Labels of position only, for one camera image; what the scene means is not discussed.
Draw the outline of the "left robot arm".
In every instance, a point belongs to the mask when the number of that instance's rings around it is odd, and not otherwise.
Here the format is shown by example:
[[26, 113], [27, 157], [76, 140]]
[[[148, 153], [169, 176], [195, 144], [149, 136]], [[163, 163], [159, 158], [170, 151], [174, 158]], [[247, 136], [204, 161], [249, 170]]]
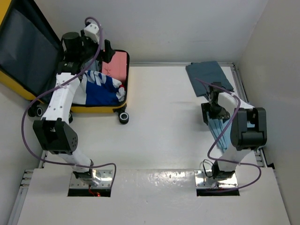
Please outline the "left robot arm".
[[101, 37], [101, 29], [93, 24], [81, 33], [63, 35], [66, 50], [58, 63], [51, 100], [41, 120], [33, 123], [41, 147], [62, 158], [75, 178], [92, 187], [100, 184], [102, 174], [78, 148], [78, 135], [69, 124], [72, 104], [113, 105], [124, 96], [121, 82], [90, 69], [100, 59]]

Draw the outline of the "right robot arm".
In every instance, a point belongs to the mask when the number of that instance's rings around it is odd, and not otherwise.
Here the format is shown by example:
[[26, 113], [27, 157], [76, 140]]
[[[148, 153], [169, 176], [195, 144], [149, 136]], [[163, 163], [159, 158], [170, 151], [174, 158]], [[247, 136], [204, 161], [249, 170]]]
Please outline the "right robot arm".
[[263, 147], [267, 142], [267, 113], [262, 107], [254, 107], [239, 98], [234, 92], [225, 89], [220, 82], [208, 83], [208, 102], [201, 105], [205, 124], [211, 120], [225, 122], [225, 127], [217, 136], [216, 145], [227, 130], [230, 131], [230, 144], [219, 158], [214, 161], [211, 172], [213, 179], [226, 179], [233, 176], [243, 158], [252, 150]]

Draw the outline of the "dark grey garment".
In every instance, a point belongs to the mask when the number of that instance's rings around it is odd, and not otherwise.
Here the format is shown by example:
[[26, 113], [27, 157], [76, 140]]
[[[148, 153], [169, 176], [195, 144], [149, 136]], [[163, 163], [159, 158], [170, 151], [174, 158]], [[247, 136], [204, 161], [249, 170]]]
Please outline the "dark grey garment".
[[220, 82], [223, 88], [234, 92], [233, 86], [230, 84], [217, 61], [192, 62], [187, 65], [185, 69], [197, 97], [207, 98], [207, 91], [209, 89], [208, 85], [200, 83], [197, 79], [207, 83]]

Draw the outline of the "yellow suitcase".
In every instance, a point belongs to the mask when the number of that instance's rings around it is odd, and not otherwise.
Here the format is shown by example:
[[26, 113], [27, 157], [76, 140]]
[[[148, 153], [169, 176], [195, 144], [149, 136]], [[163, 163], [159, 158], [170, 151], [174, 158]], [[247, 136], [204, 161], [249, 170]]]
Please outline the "yellow suitcase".
[[[90, 23], [97, 24], [102, 29], [100, 22], [91, 16], [85, 19], [84, 28]], [[31, 117], [38, 117], [38, 120], [41, 120], [48, 108], [58, 63], [66, 50], [62, 38], [63, 36], [58, 38], [54, 33], [35, 1], [14, 0], [9, 4], [0, 26], [0, 79], [30, 101], [26, 113]], [[100, 67], [104, 61], [104, 49], [105, 39], [102, 40], [100, 59], [94, 62]], [[71, 111], [80, 108], [98, 112], [108, 108], [118, 114], [120, 123], [126, 124], [129, 121], [129, 115], [125, 111], [126, 97], [127, 95], [119, 105], [72, 104]]]

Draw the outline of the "blue white red shirt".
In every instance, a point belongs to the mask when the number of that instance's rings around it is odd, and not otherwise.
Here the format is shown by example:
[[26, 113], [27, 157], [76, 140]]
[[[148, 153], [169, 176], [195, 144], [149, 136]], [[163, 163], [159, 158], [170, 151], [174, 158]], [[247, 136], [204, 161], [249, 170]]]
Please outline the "blue white red shirt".
[[87, 70], [77, 88], [73, 104], [87, 106], [119, 105], [126, 90], [121, 81], [98, 71]]

